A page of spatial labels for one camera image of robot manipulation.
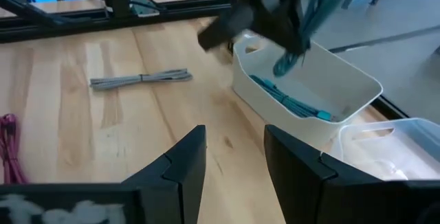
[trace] clear plastic container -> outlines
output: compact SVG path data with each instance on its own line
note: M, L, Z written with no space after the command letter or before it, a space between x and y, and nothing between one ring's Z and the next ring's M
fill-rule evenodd
M420 118L344 126L330 155L386 181L440 179L440 126Z

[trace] coiled gray cable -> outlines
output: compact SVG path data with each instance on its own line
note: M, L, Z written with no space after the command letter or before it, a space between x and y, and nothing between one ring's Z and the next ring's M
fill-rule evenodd
M92 78L90 87L94 90L108 90L140 82L179 82L193 79L187 69L174 69L155 74L140 74L113 78Z

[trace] wooden table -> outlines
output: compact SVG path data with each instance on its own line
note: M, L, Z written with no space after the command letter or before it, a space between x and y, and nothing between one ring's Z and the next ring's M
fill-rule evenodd
M37 5L55 12L102 4ZM205 124L207 170L199 222L284 223L265 162L265 123L231 89L229 53L223 48L205 53L198 45L197 30L207 22L0 45L0 113L19 116L19 158L30 180L122 181ZM188 68L194 79L108 92L88 87L90 78L176 68ZM368 108L355 122L382 119Z

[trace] teal cord in bin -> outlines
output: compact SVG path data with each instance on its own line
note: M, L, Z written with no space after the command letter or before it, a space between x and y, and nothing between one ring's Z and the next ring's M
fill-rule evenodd
M251 75L249 76L256 82L260 87L262 87L266 92L268 92L275 100L280 102L283 106L285 106L289 111L296 114L298 117L317 117L321 120L332 121L332 114L323 111L317 110L308 104L305 104L299 100L296 100L292 97L289 97L287 94L280 91L276 85L268 79L261 79L258 76Z

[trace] teal rope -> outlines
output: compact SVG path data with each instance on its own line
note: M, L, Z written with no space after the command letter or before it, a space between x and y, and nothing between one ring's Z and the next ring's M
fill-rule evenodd
M302 38L302 46L309 47L311 36L324 23L330 14L337 8L341 0L310 0L304 19L299 27ZM275 63L273 74L281 77L294 68L298 62L298 55L285 52Z
M256 82L260 87L262 87L266 92L268 92L275 100L280 102L289 111L298 117L318 117L322 120L332 121L333 117L330 113L322 110L318 110L305 104L299 100L289 97L287 94L280 91L274 83L270 80L261 79L257 76L249 76Z

